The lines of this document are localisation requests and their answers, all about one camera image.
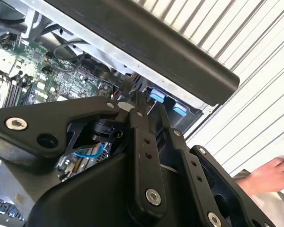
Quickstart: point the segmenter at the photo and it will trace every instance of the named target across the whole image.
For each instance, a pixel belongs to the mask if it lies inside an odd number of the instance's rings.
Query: white louvered panel
[[[284,0],[172,0],[155,15],[240,77],[238,92],[185,134],[189,146],[231,173],[284,138]]]
[[[218,60],[231,68],[283,9],[284,1],[270,0],[264,4]]]

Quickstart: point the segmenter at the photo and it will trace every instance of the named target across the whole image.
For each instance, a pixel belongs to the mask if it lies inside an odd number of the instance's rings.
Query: metal frame
[[[164,76],[160,75],[156,71],[147,67],[145,64],[136,60],[134,57],[120,50],[116,46],[112,45],[108,41],[104,40],[102,37],[93,33],[86,27],[80,25],[78,22],[65,15],[63,12],[59,11],[55,7],[49,5],[44,0],[21,0],[23,3],[27,4],[29,7],[38,11],[45,17],[49,18],[53,22],[61,25],[67,30],[74,33],[77,37],[81,37],[85,41],[93,44],[99,50],[105,52],[114,59],[118,59],[122,64],[126,65],[130,69],[136,71],[140,75],[144,76],[146,79],[160,86],[164,90],[167,90],[175,97],[186,102],[190,106],[195,108],[201,108],[204,104],[203,101],[196,98],[194,95],[190,94],[180,86],[176,85],[172,81],[168,80]]]

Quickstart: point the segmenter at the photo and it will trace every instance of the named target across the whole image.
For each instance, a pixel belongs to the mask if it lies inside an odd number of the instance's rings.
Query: screw
[[[209,212],[208,218],[209,218],[210,223],[212,223],[212,225],[214,227],[221,227],[222,226],[220,219],[214,213]]]
[[[178,130],[174,130],[174,133],[175,133],[177,136],[181,136],[181,133],[180,133]]]
[[[159,206],[161,204],[160,194],[154,189],[148,189],[145,193],[146,199],[149,203],[154,206]]]
[[[106,105],[108,105],[110,108],[114,108],[115,107],[114,104],[112,104],[112,103],[106,103]]]
[[[144,115],[143,115],[141,112],[139,112],[139,111],[137,111],[137,114],[138,114],[140,117],[144,117]]]
[[[199,151],[203,154],[206,155],[206,151],[203,148],[199,148]]]
[[[5,125],[14,131],[22,131],[27,128],[27,122],[18,117],[11,117],[7,119]]]

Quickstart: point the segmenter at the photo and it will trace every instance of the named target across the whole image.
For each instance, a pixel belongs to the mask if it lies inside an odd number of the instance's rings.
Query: blue tab
[[[158,91],[157,89],[153,88],[151,90],[150,97],[155,99],[155,100],[157,100],[160,103],[163,103],[164,102],[164,98],[165,98],[165,94],[160,92],[160,91]]]

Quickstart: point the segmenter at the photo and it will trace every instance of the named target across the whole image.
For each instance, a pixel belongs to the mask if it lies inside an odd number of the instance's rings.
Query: human hand
[[[279,192],[284,189],[284,159],[276,157],[249,176],[235,179],[235,181],[249,196],[265,192]]]

